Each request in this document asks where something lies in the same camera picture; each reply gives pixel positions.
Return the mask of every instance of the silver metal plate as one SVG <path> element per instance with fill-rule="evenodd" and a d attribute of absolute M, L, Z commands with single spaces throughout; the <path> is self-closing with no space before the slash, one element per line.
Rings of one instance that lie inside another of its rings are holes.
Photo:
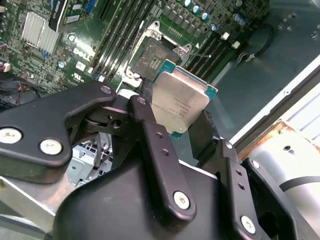
<path fill-rule="evenodd" d="M 184 133 L 197 119 L 210 99 L 207 86 L 175 69 L 162 72 L 153 85 L 152 110 L 158 124 L 168 133 Z"/>

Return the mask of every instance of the hole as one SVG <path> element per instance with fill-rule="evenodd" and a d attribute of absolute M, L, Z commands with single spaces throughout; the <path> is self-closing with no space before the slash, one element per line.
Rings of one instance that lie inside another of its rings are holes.
<path fill-rule="evenodd" d="M 162 139 L 164 137 L 161 132 L 157 132 L 155 135 L 160 139 Z"/>
<path fill-rule="evenodd" d="M 119 129 L 120 126 L 121 126 L 121 121 L 120 121 L 120 120 L 114 120 L 114 121 L 112 121 L 112 127 L 113 127 L 114 129 Z"/>
<path fill-rule="evenodd" d="M 169 151 L 168 151 L 167 149 L 162 149 L 162 150 L 161 150 L 161 153 L 162 153 L 163 155 L 165 155 L 166 157 L 169 156 Z"/>
<path fill-rule="evenodd" d="M 241 188 L 242 190 L 245 190 L 245 186 L 243 186 L 241 183 L 238 183 L 239 188 Z"/>
<path fill-rule="evenodd" d="M 238 169 L 236 170 L 236 173 L 242 176 L 242 172 L 240 172 Z"/>
<path fill-rule="evenodd" d="M 283 148 L 283 150 L 285 150 L 285 151 L 289 151 L 290 149 L 291 149 L 290 146 L 285 146 L 285 147 Z"/>

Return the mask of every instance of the chip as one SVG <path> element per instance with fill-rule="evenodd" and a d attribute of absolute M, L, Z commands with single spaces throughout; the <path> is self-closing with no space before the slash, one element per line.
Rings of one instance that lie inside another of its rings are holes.
<path fill-rule="evenodd" d="M 47 80 L 49 82 L 52 82 L 54 80 L 54 78 L 55 78 L 55 76 L 53 76 L 50 73 L 47 73 L 46 76 L 45 76 L 45 80 Z"/>

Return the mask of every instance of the capacitor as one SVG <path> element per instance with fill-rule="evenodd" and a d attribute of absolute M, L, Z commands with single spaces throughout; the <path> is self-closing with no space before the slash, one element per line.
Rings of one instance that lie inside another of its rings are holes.
<path fill-rule="evenodd" d="M 244 25 L 246 25 L 246 24 L 247 24 L 247 20 L 244 19 L 244 18 L 242 18 L 242 19 L 239 21 L 239 25 L 240 25 L 240 26 L 244 26 Z"/>
<path fill-rule="evenodd" d="M 193 7 L 193 12 L 196 14 L 197 12 L 199 12 L 199 6 L 195 5 Z"/>
<path fill-rule="evenodd" d="M 233 19 L 236 22 L 240 22 L 240 20 L 242 19 L 241 15 L 239 13 L 236 13 L 235 15 L 233 15 Z"/>
<path fill-rule="evenodd" d="M 58 62 L 58 67 L 61 69 L 64 69 L 66 67 L 67 63 L 65 61 L 59 61 Z"/>
<path fill-rule="evenodd" d="M 214 32 L 217 31 L 218 30 L 218 26 L 215 25 L 215 24 L 212 24 L 211 25 L 211 30 L 214 31 Z"/>
<path fill-rule="evenodd" d="M 186 7 L 189 7 L 190 4 L 191 4 L 191 0 L 185 0 L 185 1 L 184 1 L 184 5 L 185 5 Z"/>
<path fill-rule="evenodd" d="M 235 5 L 239 8 L 242 6 L 242 1 L 241 0 L 237 0 Z"/>
<path fill-rule="evenodd" d="M 202 20 L 206 20 L 208 18 L 208 13 L 204 12 L 201 16 Z"/>

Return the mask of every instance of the ram slot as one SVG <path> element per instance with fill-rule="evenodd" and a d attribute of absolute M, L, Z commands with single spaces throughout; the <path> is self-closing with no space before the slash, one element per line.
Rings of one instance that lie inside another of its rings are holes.
<path fill-rule="evenodd" d="M 139 30 L 139 26 L 141 24 L 141 21 L 147 17 L 147 15 L 151 11 L 151 8 L 153 7 L 153 5 L 156 1 L 154 0 L 154 1 L 147 1 L 147 2 L 148 2 L 147 5 L 143 4 L 142 11 L 139 11 L 140 14 L 137 17 L 137 21 L 136 21 L 134 27 L 132 28 L 133 31 L 131 31 L 128 36 L 125 36 L 123 38 L 124 42 L 120 43 L 121 48 L 119 48 L 119 49 L 117 48 L 118 53 L 115 58 L 115 59 L 117 59 L 117 62 L 115 65 L 112 65 L 112 68 L 110 69 L 111 72 L 108 75 L 109 79 L 112 79 L 114 77 L 114 75 L 117 73 L 118 68 L 120 67 L 120 65 L 122 64 L 122 62 L 124 61 L 124 59 L 126 58 L 128 53 L 130 53 L 130 51 L 134 47 L 133 44 L 134 44 L 135 38 L 138 34 L 138 30 Z"/>
<path fill-rule="evenodd" d="M 216 35 L 211 36 L 205 43 L 205 45 L 200 49 L 200 51 L 198 52 L 198 54 L 200 55 L 205 55 L 206 53 L 209 52 L 209 50 L 212 48 L 212 46 L 214 46 L 216 44 L 216 42 L 218 41 L 218 37 Z M 194 56 L 191 60 L 190 63 L 188 64 L 188 68 L 187 70 L 189 72 L 194 73 L 195 71 L 197 71 L 197 69 L 199 67 L 202 66 L 202 64 L 207 61 L 207 58 L 203 58 L 200 56 Z"/>
<path fill-rule="evenodd" d="M 109 12 L 110 12 L 110 9 L 113 5 L 113 0 L 107 0 L 105 3 L 104 3 L 104 6 L 101 8 L 101 11 L 99 12 L 99 19 L 101 21 L 104 21 L 106 20 Z"/>
<path fill-rule="evenodd" d="M 145 1 L 146 0 L 137 1 L 136 5 L 130 9 L 132 10 L 132 12 L 130 12 L 127 18 L 123 21 L 124 26 L 120 29 L 118 37 L 115 38 L 112 43 L 111 48 L 107 54 L 108 62 L 103 65 L 103 68 L 100 71 L 101 74 L 104 74 L 105 72 L 109 73 L 110 69 L 115 64 L 117 53 L 120 50 L 119 48 L 122 46 L 125 38 L 128 38 L 128 32 L 134 30 L 133 26 L 137 21 L 137 15 L 141 11 L 141 8 L 143 8 Z"/>
<path fill-rule="evenodd" d="M 102 73 L 105 69 L 105 65 L 107 64 L 108 60 L 110 59 L 110 53 L 114 50 L 114 44 L 121 36 L 121 31 L 123 31 L 124 27 L 126 26 L 127 20 L 131 19 L 131 14 L 134 12 L 134 4 L 135 0 L 129 0 L 126 3 L 125 8 L 121 10 L 120 17 L 116 20 L 116 24 L 114 27 L 111 28 L 111 33 L 105 39 L 105 44 L 103 45 L 102 53 L 101 53 L 101 61 L 98 66 L 98 71 Z"/>
<path fill-rule="evenodd" d="M 208 80 L 210 75 L 213 73 L 215 68 L 221 63 L 221 61 L 226 57 L 230 48 L 225 46 L 222 50 L 219 51 L 219 54 L 212 60 L 211 64 L 208 66 L 205 72 L 201 74 L 201 78 Z"/>
<path fill-rule="evenodd" d="M 220 51 L 221 51 L 221 49 L 223 49 L 223 47 L 224 47 L 224 44 L 223 44 L 222 41 L 219 41 L 217 44 L 212 46 L 212 48 L 208 52 L 205 53 L 205 54 L 208 54 L 208 55 L 210 54 L 211 57 L 210 58 L 206 58 L 206 62 L 204 64 L 200 65 L 200 67 L 195 72 L 195 75 L 197 75 L 199 78 L 201 78 L 203 73 L 208 69 L 208 67 L 210 66 L 211 62 L 214 61 L 214 59 L 220 53 Z"/>

